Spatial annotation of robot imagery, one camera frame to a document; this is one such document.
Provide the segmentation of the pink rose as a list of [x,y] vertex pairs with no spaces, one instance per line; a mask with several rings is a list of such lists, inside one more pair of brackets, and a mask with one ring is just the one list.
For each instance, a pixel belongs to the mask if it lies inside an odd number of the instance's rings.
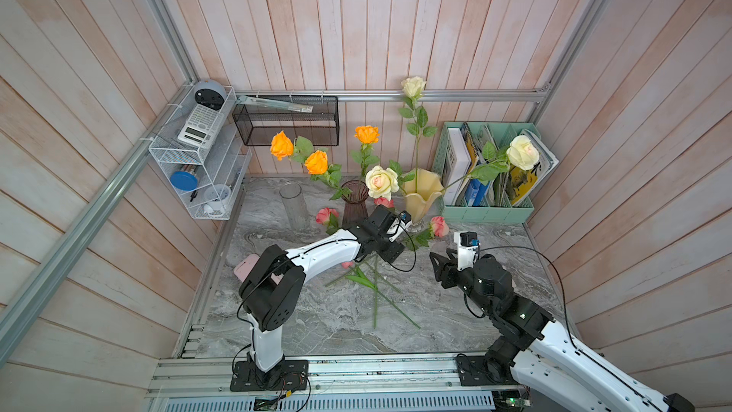
[[316,214],[316,222],[325,228],[327,235],[331,236],[340,229],[339,212],[334,208],[322,208]]
[[[342,223],[340,222],[340,229],[335,232],[335,234],[339,233],[340,231],[348,231],[348,228],[345,228]],[[402,245],[405,246],[405,250],[409,250],[413,253],[414,259],[413,263],[410,267],[406,269],[398,268],[396,265],[390,264],[393,269],[400,273],[409,273],[411,272],[417,265],[417,251],[421,248],[427,248],[430,246],[430,242],[432,240],[436,240],[437,238],[444,238],[449,234],[449,227],[445,219],[441,216],[433,217],[429,225],[419,231],[418,233],[411,233],[408,231],[407,234],[401,235],[397,241],[400,242]]]
[[387,200],[386,198],[374,198],[373,202],[375,206],[383,206],[389,210],[393,210],[395,208],[395,203],[392,200]]

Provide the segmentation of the orange rose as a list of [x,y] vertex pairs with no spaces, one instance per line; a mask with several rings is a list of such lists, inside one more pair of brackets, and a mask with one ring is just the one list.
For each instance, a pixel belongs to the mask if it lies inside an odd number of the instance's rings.
[[360,181],[366,181],[366,175],[372,166],[380,162],[374,152],[374,145],[379,142],[379,128],[374,126],[356,127],[355,138],[360,146],[351,152],[352,159],[360,166]]
[[341,184],[341,166],[330,163],[326,152],[322,150],[313,152],[306,158],[304,165],[312,181],[319,181],[334,191],[330,200],[351,196],[352,191]]
[[285,135],[284,131],[281,131],[273,137],[270,147],[271,155],[277,158],[278,161],[288,158],[295,163],[301,164],[305,169],[306,167],[304,163],[306,158],[317,150],[321,149],[317,149],[310,139],[306,137],[297,137],[295,140],[291,140],[290,137]]

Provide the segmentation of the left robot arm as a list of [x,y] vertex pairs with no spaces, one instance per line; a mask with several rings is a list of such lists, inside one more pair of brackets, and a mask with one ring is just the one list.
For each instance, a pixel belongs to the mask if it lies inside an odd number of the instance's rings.
[[377,206],[366,219],[327,238],[288,250],[271,245],[260,255],[245,259],[239,295],[245,320],[253,326],[249,358],[257,369],[268,373],[284,359],[282,326],[293,315],[309,280],[371,254],[394,263],[405,250],[398,238],[407,232],[411,221],[405,211],[395,214]]

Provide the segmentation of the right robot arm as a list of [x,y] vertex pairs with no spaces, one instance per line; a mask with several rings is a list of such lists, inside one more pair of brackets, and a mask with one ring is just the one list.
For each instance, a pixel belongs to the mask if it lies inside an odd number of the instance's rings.
[[679,393],[663,394],[575,339],[535,301],[515,292],[511,274],[475,247],[430,256],[445,289],[457,288],[499,330],[483,356],[457,356],[464,386],[516,383],[569,411],[692,411]]

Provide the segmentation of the purple glass vase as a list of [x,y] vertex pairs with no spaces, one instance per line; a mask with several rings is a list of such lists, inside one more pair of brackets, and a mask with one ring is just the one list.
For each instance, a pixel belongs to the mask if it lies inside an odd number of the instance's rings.
[[341,198],[345,201],[342,225],[345,228],[358,224],[368,217],[366,200],[369,190],[365,183],[358,179],[346,181],[341,186]]

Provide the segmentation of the yellow ruffled vase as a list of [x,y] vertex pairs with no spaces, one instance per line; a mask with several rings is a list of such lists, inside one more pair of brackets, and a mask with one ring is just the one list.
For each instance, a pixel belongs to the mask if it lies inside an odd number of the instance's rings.
[[414,178],[401,185],[405,210],[411,216],[411,226],[416,228],[428,215],[433,204],[443,196],[444,187],[440,175],[425,169],[415,169]]

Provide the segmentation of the blue folder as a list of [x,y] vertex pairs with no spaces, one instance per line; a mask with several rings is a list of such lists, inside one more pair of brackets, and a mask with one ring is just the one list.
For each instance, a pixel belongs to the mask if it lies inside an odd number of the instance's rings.
[[478,179],[471,179],[464,192],[467,207],[490,207],[493,205],[494,183],[483,184]]

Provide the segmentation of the clear glass vase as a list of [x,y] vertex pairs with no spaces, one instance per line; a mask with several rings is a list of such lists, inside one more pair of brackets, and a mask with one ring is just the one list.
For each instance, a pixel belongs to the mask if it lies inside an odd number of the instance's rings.
[[291,228],[297,232],[307,230],[310,221],[302,187],[295,182],[287,183],[279,189],[279,195]]

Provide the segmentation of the mint green file organizer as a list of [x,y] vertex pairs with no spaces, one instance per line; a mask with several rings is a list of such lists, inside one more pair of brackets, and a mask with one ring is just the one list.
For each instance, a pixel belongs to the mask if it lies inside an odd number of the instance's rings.
[[[486,125],[493,138],[500,145],[505,145],[521,130],[528,130],[541,136],[533,123],[522,122],[468,122],[471,131],[475,134],[483,125]],[[438,148],[433,161],[432,171],[441,174],[444,168],[446,147],[448,144],[449,129],[459,129],[461,122],[445,122],[438,134]],[[500,206],[446,206],[440,196],[433,204],[440,215],[447,221],[474,222],[474,223],[525,223],[533,214],[535,208],[531,198],[527,196],[521,204],[512,207],[507,198],[503,198]]]

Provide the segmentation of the white book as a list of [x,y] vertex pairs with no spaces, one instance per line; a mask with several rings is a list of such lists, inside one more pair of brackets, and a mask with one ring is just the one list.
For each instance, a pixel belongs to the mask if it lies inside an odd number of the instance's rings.
[[461,191],[461,181],[468,174],[472,164],[466,142],[459,128],[447,130],[447,143],[441,183],[444,187],[443,202],[446,206],[456,204]]

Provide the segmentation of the yellow magazine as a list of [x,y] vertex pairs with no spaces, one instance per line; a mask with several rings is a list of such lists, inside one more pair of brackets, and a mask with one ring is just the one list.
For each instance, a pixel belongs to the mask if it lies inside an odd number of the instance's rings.
[[528,129],[511,140],[506,154],[511,165],[506,194],[512,206],[520,205],[560,163],[539,136]]

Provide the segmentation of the pink case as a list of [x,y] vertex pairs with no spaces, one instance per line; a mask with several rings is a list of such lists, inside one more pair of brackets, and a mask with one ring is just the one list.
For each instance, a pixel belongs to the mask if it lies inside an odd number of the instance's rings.
[[272,280],[275,284],[282,281],[282,274],[276,272],[276,259],[271,256],[261,257],[252,254],[234,267],[234,275],[245,286],[257,285],[263,280]]

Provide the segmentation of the white mug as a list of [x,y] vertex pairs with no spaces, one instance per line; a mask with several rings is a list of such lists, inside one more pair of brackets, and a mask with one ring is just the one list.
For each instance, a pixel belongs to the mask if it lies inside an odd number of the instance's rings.
[[214,184],[209,186],[204,193],[204,214],[210,217],[223,216],[226,213],[228,201],[231,196],[232,190],[226,184]]

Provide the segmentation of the paper strip on basket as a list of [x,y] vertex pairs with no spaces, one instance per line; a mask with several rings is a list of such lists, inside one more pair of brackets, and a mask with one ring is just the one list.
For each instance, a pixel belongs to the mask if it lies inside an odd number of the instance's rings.
[[278,109],[295,113],[310,114],[314,107],[305,104],[299,104],[291,101],[280,101],[267,99],[263,97],[248,97],[247,95],[238,96],[238,104],[252,105],[256,107]]

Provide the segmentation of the blue lid jar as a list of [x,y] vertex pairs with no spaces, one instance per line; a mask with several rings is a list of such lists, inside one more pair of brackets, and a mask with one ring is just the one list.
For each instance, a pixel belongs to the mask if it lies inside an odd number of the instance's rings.
[[199,166],[196,164],[181,164],[178,166],[169,177],[173,188],[182,192],[196,190],[199,183],[198,168]]

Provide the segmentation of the white desk calculator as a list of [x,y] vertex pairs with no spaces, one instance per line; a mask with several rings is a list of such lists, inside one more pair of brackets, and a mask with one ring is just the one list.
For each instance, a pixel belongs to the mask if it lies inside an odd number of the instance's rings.
[[196,104],[178,133],[177,140],[200,149],[209,149],[215,142],[223,122],[224,114],[221,111]]

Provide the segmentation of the round grey alarm clock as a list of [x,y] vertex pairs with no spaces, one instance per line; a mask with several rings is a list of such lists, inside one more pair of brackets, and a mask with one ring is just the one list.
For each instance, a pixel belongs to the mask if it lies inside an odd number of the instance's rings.
[[211,110],[220,111],[226,97],[225,88],[216,81],[202,80],[194,85],[194,100],[196,103]]

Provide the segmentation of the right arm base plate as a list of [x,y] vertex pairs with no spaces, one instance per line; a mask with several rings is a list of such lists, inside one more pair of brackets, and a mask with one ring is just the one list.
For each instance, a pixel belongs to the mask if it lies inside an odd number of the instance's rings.
[[462,353],[455,356],[461,386],[513,385],[508,362],[498,360],[488,354],[468,356]]

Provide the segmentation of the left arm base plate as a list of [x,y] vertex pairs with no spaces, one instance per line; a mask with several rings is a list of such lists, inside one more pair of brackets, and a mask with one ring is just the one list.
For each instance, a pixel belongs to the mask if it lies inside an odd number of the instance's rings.
[[308,374],[309,362],[306,360],[281,360],[268,372],[260,370],[252,360],[243,360],[234,365],[230,391],[305,390],[308,388]]

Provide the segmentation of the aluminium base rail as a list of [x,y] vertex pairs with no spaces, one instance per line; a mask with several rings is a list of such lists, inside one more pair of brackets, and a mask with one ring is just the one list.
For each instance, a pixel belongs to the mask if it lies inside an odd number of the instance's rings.
[[234,391],[231,360],[163,360],[143,401],[145,411],[532,411],[534,386],[463,386],[448,354],[295,357],[305,374],[261,390]]

